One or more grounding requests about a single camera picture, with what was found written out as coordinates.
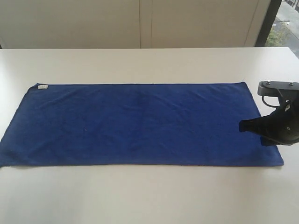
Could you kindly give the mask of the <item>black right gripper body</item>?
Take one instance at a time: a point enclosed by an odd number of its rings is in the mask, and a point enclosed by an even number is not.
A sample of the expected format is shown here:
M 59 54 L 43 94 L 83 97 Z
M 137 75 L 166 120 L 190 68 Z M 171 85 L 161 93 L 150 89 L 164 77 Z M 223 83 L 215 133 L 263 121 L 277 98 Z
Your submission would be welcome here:
M 270 138 L 281 145 L 299 142 L 299 99 L 288 101 L 270 114 Z

